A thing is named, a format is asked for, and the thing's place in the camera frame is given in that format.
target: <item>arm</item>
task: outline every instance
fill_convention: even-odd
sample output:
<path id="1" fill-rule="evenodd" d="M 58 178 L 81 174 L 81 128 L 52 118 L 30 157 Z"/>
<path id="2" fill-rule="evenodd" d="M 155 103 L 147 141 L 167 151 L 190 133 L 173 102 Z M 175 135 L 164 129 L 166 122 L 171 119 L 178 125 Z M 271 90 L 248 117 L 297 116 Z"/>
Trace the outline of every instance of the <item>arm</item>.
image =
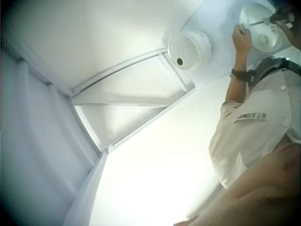
<path id="1" fill-rule="evenodd" d="M 252 47 L 252 39 L 249 30 L 242 31 L 237 25 L 232 35 L 233 43 L 236 49 L 236 61 L 234 70 L 239 72 L 246 72 L 246 60 L 248 58 L 249 51 Z M 230 85 L 228 87 L 226 102 L 235 101 L 242 103 L 246 96 L 246 83 L 231 78 Z"/>

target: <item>metal frame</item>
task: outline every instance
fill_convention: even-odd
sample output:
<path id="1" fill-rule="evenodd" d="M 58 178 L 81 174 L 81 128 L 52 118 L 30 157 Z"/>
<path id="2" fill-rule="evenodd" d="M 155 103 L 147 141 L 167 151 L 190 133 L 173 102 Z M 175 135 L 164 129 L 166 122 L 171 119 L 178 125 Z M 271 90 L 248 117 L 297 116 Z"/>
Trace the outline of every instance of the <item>metal frame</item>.
<path id="1" fill-rule="evenodd" d="M 177 105 L 179 102 L 184 100 L 187 96 L 189 96 L 195 89 L 195 87 L 188 87 L 184 81 L 182 80 L 181 76 L 177 73 L 174 66 L 171 64 L 171 62 L 166 57 L 166 49 L 161 48 L 156 51 L 132 58 L 126 62 L 123 62 L 121 64 L 118 64 L 104 72 L 101 72 L 91 79 L 85 81 L 84 83 L 78 85 L 74 89 L 69 88 L 66 84 L 63 83 L 63 81 L 59 78 L 57 74 L 55 74 L 51 69 L 49 69 L 45 62 L 43 62 L 38 55 L 28 46 L 26 45 L 26 42 L 22 40 L 21 36 L 18 35 L 15 32 L 12 32 L 11 27 L 5 27 L 5 34 L 4 37 L 1 40 L 2 46 L 8 50 L 8 52 L 13 55 L 15 59 L 24 59 L 26 62 L 28 62 L 30 66 L 30 70 L 33 72 L 33 74 L 36 75 L 36 77 L 40 80 L 42 80 L 45 83 L 51 83 L 56 88 L 57 91 L 59 91 L 61 94 L 63 94 L 65 97 L 69 97 L 70 100 L 72 100 L 75 96 L 83 92 L 84 90 L 88 89 L 89 87 L 93 86 L 94 84 L 104 80 L 105 78 L 108 78 L 111 75 L 114 75 L 126 68 L 129 68 L 133 65 L 136 65 L 138 63 L 141 63 L 143 61 L 146 61 L 148 59 L 152 59 L 155 57 L 158 57 L 163 66 L 170 72 L 169 76 L 170 78 L 175 82 L 176 85 L 180 87 L 181 90 L 184 91 L 184 95 L 176 96 L 171 101 L 166 101 L 164 99 L 150 99 L 150 98 L 141 98 L 137 99 L 132 98 L 127 101 L 115 101 L 115 102 L 102 102 L 102 103 L 78 103 L 75 104 L 74 108 L 76 108 L 76 112 L 78 117 L 80 118 L 79 124 L 81 127 L 85 128 L 85 131 L 87 132 L 87 135 L 91 137 L 93 140 L 95 147 L 99 149 L 99 151 L 102 151 L 100 149 L 101 141 L 99 140 L 98 136 L 94 132 L 93 128 L 91 127 L 90 123 L 87 121 L 87 118 L 85 117 L 84 113 L 81 112 L 80 106 L 126 106 L 126 107 L 147 107 L 147 108 L 162 108 L 162 112 L 159 114 L 152 116 L 149 118 L 146 122 L 144 122 L 141 125 L 138 125 L 135 129 L 132 131 L 129 131 L 126 133 L 120 140 L 115 142 L 113 145 L 111 145 L 111 149 L 108 147 L 105 148 L 105 151 L 108 150 L 115 150 L 115 147 L 119 146 L 120 144 L 124 143 L 126 140 L 129 140 L 132 136 L 134 136 L 136 133 L 147 127 L 149 124 L 154 122 L 156 119 L 158 119 L 160 116 L 164 115 L 166 112 L 168 112 L 171 108 L 173 108 L 175 105 Z"/>
<path id="2" fill-rule="evenodd" d="M 150 52 L 150 53 L 147 53 L 147 54 L 144 54 L 144 55 L 141 55 L 141 56 L 138 56 L 138 57 L 135 57 L 133 59 L 130 59 L 128 61 L 125 61 L 121 64 L 118 64 L 108 70 L 105 70 L 104 72 L 101 72 L 97 75 L 95 75 L 94 77 L 90 78 L 89 80 L 85 81 L 84 83 L 80 84 L 79 86 L 77 86 L 76 88 L 73 89 L 73 93 L 74 93 L 74 96 L 75 97 L 76 95 L 78 95 L 79 93 L 83 92 L 84 90 L 86 90 L 87 88 L 93 86 L 94 84 L 100 82 L 101 80 L 117 73 L 117 72 L 120 72 L 128 67 L 131 67 L 135 64 L 138 64 L 140 62 L 143 62 L 145 60 L 148 60 L 148 59 L 152 59 L 154 57 L 157 57 L 159 54 L 163 54 L 163 53 L 166 53 L 166 49 L 165 48 L 162 48 L 162 49 L 158 49 L 156 51 L 153 51 L 153 52 Z"/>
<path id="3" fill-rule="evenodd" d="M 80 108 L 81 106 L 126 106 L 126 107 L 148 107 L 148 108 L 162 108 L 163 110 L 148 118 L 145 122 L 143 122 L 140 125 L 137 125 L 133 130 L 128 131 L 126 134 L 122 136 L 121 139 L 117 140 L 111 145 L 108 145 L 104 150 L 107 153 L 113 152 L 118 146 L 135 136 L 138 132 L 149 126 L 151 123 L 153 123 L 155 120 L 160 118 L 162 115 L 166 114 L 169 112 L 172 108 L 174 108 L 176 105 L 178 105 L 181 101 L 183 101 L 185 98 L 187 98 L 189 95 L 191 95 L 195 91 L 195 86 L 189 87 L 185 84 L 181 76 L 178 74 L 172 63 L 168 60 L 166 56 L 166 49 L 162 48 L 153 52 L 150 52 L 148 54 L 138 56 L 136 58 L 130 59 L 126 62 L 123 62 L 115 67 L 112 67 L 102 73 L 97 74 L 93 78 L 87 80 L 86 82 L 80 84 L 77 86 L 74 90 L 74 96 L 71 97 L 71 100 L 88 89 L 89 87 L 101 82 L 102 80 L 108 78 L 109 76 L 112 76 L 126 68 L 129 68 L 133 65 L 136 65 L 138 63 L 144 62 L 146 60 L 158 57 L 162 65 L 169 71 L 169 77 L 171 78 L 172 81 L 181 89 L 184 91 L 184 95 L 176 95 L 171 101 L 166 102 L 166 99 L 161 99 L 161 98 L 139 98 L 139 97 L 132 97 L 129 98 L 128 100 L 121 100 L 121 101 L 101 101 L 100 103 L 77 103 L 76 101 L 73 103 L 78 110 L 78 114 L 80 118 L 83 120 L 83 124 L 87 125 L 86 129 L 92 139 L 98 143 L 98 148 L 101 147 L 101 141 L 96 137 L 96 133 L 91 127 L 91 125 L 88 123 L 87 118 L 85 117 L 84 113 L 82 112 L 82 109 Z"/>

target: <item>shirt sleeve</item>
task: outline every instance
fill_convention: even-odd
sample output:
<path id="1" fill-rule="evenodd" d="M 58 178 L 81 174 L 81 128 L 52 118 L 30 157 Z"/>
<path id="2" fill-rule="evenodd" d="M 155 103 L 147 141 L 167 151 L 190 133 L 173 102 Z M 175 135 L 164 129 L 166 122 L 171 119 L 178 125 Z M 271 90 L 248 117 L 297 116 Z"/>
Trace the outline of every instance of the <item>shirt sleeve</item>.
<path id="1" fill-rule="evenodd" d="M 242 103 L 234 101 L 227 101 L 222 104 L 221 117 L 209 146 L 209 154 L 215 173 L 225 188 L 228 188 L 236 179 L 235 172 L 230 173 L 232 171 L 230 165 L 235 165 L 237 161 L 237 154 L 232 154 L 230 150 L 225 149 L 226 127 L 232 113 L 241 105 Z"/>

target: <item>white cylindrical fixture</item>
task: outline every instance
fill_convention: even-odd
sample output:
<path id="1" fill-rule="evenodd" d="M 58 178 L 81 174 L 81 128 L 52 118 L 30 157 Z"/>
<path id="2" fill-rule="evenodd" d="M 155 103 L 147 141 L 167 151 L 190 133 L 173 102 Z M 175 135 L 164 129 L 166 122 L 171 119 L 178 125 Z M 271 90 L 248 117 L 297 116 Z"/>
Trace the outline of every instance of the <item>white cylindrical fixture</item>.
<path id="1" fill-rule="evenodd" d="M 181 70 L 193 70 L 211 56 L 209 38 L 202 32 L 179 32 L 167 41 L 170 61 Z"/>

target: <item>hand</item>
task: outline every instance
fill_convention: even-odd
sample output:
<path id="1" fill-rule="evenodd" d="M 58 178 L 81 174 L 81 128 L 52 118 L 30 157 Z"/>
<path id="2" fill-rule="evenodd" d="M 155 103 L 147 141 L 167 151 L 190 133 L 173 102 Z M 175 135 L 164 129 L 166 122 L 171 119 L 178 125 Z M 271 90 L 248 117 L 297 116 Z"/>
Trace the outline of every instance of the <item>hand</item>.
<path id="1" fill-rule="evenodd" d="M 237 55 L 248 56 L 252 47 L 250 31 L 248 29 L 242 29 L 239 25 L 236 25 L 232 38 Z"/>
<path id="2" fill-rule="evenodd" d="M 299 11 L 294 9 L 295 7 L 293 5 L 284 4 L 279 9 L 277 9 L 276 12 L 294 14 L 295 21 L 293 22 L 293 26 L 291 29 L 289 29 L 287 25 L 281 21 L 276 21 L 275 23 L 284 31 L 290 43 L 301 50 L 301 14 Z"/>
<path id="3" fill-rule="evenodd" d="M 198 218 L 198 215 L 195 216 L 195 217 L 194 217 L 193 219 L 191 219 L 191 220 L 183 221 L 183 222 L 177 223 L 177 224 L 175 224 L 174 226 L 188 226 L 188 225 L 190 225 L 193 221 L 195 221 L 195 219 L 197 219 L 197 218 Z"/>

